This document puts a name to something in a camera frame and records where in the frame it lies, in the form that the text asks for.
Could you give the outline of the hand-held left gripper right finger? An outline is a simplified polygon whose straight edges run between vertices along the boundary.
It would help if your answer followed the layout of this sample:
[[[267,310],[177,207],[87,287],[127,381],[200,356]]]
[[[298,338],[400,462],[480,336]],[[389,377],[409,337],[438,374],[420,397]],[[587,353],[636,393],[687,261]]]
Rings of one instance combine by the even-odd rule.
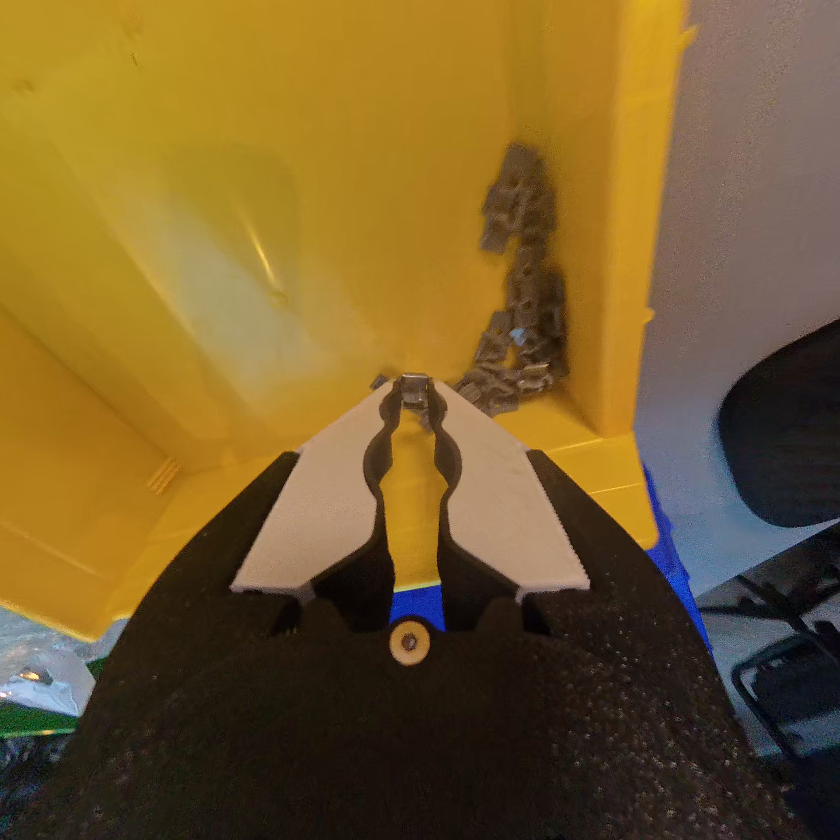
[[[440,380],[427,386],[444,597],[587,592],[590,578],[529,458],[530,449]]]

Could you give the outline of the blue plastic bin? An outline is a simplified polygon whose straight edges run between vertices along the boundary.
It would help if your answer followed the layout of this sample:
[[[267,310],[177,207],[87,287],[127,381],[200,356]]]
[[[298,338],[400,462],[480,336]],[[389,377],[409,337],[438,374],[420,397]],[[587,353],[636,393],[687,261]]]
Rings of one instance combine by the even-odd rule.
[[[712,645],[700,614],[695,596],[690,589],[690,575],[682,563],[672,536],[671,522],[666,516],[658,497],[655,481],[649,469],[643,465],[648,498],[654,513],[658,529],[656,545],[647,551],[660,573],[666,578],[671,588],[684,606],[690,620],[699,632],[707,650],[712,652]],[[396,590],[392,596],[389,623],[419,616],[439,631],[446,629],[443,609],[443,594],[440,583],[425,584]]]

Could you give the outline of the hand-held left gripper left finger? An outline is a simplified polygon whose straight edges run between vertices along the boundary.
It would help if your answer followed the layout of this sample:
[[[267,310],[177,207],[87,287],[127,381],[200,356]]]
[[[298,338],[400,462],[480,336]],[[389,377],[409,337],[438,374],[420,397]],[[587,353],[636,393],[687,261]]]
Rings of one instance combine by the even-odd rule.
[[[320,576],[374,536],[379,502],[364,457],[385,431],[382,408],[395,381],[383,380],[361,402],[297,450],[297,461],[230,585],[311,600]]]

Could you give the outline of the black office chair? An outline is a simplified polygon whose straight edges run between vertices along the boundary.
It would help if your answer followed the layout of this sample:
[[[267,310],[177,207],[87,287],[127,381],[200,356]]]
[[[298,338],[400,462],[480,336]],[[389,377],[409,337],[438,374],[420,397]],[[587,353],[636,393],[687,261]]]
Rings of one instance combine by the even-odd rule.
[[[839,526],[697,597],[759,763],[813,838],[839,838]]]

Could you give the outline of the clear plastic bag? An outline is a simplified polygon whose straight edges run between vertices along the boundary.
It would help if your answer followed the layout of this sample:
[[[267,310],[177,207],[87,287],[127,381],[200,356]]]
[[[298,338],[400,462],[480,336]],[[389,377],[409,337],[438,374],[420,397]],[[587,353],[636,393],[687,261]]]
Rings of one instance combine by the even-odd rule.
[[[95,686],[77,640],[1,610],[1,699],[78,718]]]

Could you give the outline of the yellow plastic bin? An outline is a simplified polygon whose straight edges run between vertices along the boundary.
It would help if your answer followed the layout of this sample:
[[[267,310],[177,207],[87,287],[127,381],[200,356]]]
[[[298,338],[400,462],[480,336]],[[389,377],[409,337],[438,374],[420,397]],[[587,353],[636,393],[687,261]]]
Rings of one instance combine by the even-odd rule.
[[[646,550],[634,415],[690,2],[2,2],[2,607],[91,641],[379,373],[503,301],[513,141],[570,375],[500,425]]]

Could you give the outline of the pile of grey track links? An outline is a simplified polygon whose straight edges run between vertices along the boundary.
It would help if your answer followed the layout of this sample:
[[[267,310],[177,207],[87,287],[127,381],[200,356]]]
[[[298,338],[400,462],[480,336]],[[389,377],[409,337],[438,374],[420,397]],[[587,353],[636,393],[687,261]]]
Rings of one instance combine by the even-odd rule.
[[[516,412],[570,371],[566,284],[549,255],[556,197],[539,149],[511,142],[480,210],[480,250],[510,256],[504,303],[491,314],[471,366],[452,384],[489,417]]]

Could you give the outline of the green plastic bin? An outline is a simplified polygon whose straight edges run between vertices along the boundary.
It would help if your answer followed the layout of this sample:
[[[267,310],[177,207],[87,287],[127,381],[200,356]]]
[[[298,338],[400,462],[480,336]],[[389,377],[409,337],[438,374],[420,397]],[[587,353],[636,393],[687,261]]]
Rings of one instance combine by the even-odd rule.
[[[106,661],[61,654],[13,673],[1,685],[2,736],[73,732]]]

